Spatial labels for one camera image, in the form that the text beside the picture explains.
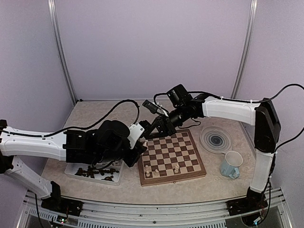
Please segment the white plastic divided tray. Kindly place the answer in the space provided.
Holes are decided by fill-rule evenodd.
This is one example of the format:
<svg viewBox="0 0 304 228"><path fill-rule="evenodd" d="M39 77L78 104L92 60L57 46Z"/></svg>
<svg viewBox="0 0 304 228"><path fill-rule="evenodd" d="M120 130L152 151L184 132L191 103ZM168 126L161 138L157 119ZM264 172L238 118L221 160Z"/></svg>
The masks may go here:
<svg viewBox="0 0 304 228"><path fill-rule="evenodd" d="M89 164L69 163L66 166L65 174L74 179L118 186L121 181L124 162L115 161L106 167L108 164L109 162L104 162L93 166Z"/></svg>

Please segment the white chess queen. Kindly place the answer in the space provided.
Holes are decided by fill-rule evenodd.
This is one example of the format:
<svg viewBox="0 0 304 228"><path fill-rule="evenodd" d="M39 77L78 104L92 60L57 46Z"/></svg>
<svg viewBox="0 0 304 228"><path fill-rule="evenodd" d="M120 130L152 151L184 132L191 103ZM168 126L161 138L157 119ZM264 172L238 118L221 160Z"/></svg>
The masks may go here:
<svg viewBox="0 0 304 228"><path fill-rule="evenodd" d="M177 174L177 173L179 173L179 172L180 172L180 166L179 166L179 164L177 163L177 164L175 165L175 168L174 168L174 173Z"/></svg>

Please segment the white chess pawn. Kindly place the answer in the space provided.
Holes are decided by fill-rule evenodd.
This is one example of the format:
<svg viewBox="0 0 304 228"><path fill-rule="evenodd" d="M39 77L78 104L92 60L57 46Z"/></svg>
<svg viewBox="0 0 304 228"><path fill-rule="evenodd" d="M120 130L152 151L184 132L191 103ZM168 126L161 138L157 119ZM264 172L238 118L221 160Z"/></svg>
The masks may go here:
<svg viewBox="0 0 304 228"><path fill-rule="evenodd" d="M157 169L155 169L155 171L154 171L154 176L156 176L156 177L159 176L159 171Z"/></svg>

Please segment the white chess bishop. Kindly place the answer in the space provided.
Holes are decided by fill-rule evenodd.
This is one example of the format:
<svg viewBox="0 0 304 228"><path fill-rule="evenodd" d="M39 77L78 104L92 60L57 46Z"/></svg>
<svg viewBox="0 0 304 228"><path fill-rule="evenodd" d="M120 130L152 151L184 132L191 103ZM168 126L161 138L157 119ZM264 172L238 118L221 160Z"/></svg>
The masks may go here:
<svg viewBox="0 0 304 228"><path fill-rule="evenodd" d="M150 177L151 176L151 171L150 171L149 166L145 165L144 169L145 169L145 176L146 176L146 178Z"/></svg>

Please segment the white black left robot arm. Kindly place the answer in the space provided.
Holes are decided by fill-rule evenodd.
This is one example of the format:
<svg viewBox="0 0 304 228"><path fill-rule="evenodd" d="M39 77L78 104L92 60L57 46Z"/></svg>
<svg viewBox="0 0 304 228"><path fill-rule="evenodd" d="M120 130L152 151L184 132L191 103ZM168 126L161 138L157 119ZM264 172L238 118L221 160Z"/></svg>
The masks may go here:
<svg viewBox="0 0 304 228"><path fill-rule="evenodd" d="M106 120L97 129L68 127L56 133L31 132L0 121L0 172L20 181L56 211L66 206L60 186L48 181L23 163L21 156L51 158L67 163L98 163L123 160L132 167L147 150L140 142L144 128L135 123Z"/></svg>

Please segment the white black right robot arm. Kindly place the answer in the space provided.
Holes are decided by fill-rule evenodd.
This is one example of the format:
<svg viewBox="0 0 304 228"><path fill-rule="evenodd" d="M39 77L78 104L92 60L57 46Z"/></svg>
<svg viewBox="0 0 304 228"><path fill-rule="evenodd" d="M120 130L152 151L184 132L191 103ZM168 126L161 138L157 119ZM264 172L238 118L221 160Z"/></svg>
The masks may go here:
<svg viewBox="0 0 304 228"><path fill-rule="evenodd" d="M248 127L247 135L255 149L253 178L243 200L243 207L253 211L261 204L269 185L274 164L281 124L270 98L237 100L203 91L187 91L179 84L165 93L173 106L172 111L162 108L156 101L145 100L143 106L157 117L144 123L143 137L153 139L171 136L184 122L193 118L221 118L240 122Z"/></svg>

